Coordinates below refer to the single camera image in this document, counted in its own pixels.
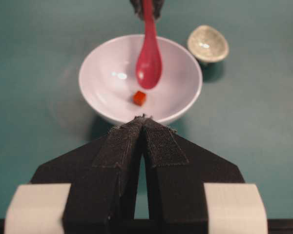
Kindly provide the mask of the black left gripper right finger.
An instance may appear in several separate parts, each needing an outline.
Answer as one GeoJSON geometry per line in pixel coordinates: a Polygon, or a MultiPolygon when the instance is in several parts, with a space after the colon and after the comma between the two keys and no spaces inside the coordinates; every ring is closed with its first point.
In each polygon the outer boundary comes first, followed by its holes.
{"type": "Polygon", "coordinates": [[[256,185],[239,168],[146,118],[149,216],[164,234],[266,234],[256,185]]]}

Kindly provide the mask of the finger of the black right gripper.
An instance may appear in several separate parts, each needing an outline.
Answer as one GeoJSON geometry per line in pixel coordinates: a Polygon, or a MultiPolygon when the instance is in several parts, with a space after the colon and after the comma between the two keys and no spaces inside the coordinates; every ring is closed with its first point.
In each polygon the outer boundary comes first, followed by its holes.
{"type": "Polygon", "coordinates": [[[161,16],[161,10],[163,5],[164,5],[164,0],[152,0],[154,19],[158,19],[161,16]]]}
{"type": "Polygon", "coordinates": [[[143,11],[143,1],[142,0],[130,0],[130,4],[132,5],[134,9],[135,15],[139,19],[144,18],[144,11],[143,11]]]}

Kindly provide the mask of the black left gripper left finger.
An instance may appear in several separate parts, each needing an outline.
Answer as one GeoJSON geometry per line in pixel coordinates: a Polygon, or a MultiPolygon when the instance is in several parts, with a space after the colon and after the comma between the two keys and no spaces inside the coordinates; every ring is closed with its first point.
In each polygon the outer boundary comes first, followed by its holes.
{"type": "Polygon", "coordinates": [[[135,117],[84,146],[40,165],[17,187],[6,234],[106,234],[110,221],[133,218],[137,191],[135,153],[144,122],[135,117]]]}

